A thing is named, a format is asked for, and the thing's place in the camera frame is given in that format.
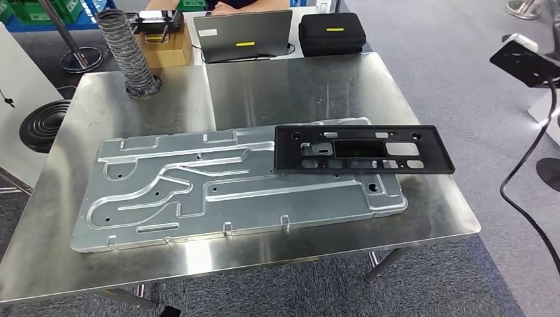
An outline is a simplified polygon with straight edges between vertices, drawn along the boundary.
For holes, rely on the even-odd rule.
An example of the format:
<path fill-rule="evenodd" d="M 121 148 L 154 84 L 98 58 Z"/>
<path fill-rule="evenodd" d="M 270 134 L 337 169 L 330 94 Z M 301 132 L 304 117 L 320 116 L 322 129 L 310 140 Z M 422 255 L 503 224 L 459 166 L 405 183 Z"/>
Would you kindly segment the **person's left hand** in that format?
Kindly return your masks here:
<path fill-rule="evenodd" d="M 219 15 L 232 15 L 239 13 L 239 10 L 230 6 L 229 4 L 223 3 L 218 1 L 215 5 L 214 9 L 212 10 L 211 14 L 215 16 Z"/>

